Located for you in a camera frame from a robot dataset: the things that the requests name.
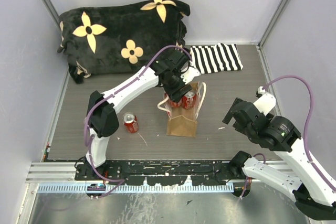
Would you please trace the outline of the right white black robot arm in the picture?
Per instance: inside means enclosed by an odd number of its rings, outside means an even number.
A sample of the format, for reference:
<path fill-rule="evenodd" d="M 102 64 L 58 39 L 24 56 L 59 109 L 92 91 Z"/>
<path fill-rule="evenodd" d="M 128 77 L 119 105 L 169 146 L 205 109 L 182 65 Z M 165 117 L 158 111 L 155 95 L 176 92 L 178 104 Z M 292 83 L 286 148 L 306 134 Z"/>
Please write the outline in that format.
<path fill-rule="evenodd" d="M 314 220 L 335 220 L 335 180 L 324 181 L 308 160 L 301 133 L 283 116 L 273 116 L 276 99 L 264 94 L 255 102 L 236 98 L 223 119 L 235 119 L 234 129 L 262 148 L 274 152 L 294 172 L 287 175 L 240 151 L 229 162 L 233 177 L 251 177 L 278 190 L 291 199 L 307 217 Z"/>

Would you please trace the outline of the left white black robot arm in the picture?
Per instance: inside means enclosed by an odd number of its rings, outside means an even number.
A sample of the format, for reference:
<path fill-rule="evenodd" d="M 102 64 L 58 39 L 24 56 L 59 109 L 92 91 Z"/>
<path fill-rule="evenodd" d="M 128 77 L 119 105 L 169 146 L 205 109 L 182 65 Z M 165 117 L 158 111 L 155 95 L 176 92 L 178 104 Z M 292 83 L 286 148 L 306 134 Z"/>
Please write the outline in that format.
<path fill-rule="evenodd" d="M 162 87 L 170 100 L 177 102 L 191 90 L 190 83 L 200 76 L 191 58 L 175 50 L 165 59 L 155 55 L 147 65 L 117 87 L 90 95 L 85 118 L 84 138 L 89 165 L 86 173 L 93 180 L 105 174 L 103 163 L 110 136 L 119 128 L 118 114 L 132 100 L 154 87 Z"/>

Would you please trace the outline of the brown canvas bag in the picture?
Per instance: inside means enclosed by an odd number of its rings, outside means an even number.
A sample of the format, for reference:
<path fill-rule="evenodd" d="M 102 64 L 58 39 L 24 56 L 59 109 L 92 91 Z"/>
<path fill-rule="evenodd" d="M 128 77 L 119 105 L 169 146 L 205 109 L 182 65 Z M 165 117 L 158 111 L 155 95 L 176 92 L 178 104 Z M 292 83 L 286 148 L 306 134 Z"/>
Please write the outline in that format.
<path fill-rule="evenodd" d="M 180 108 L 171 108 L 170 98 L 166 93 L 163 93 L 163 100 L 157 104 L 157 108 L 168 115 L 167 135 L 196 136 L 197 119 L 206 96 L 207 85 L 205 82 L 194 82 L 191 86 L 196 92 L 196 102 L 192 109 L 186 110 L 183 105 Z"/>

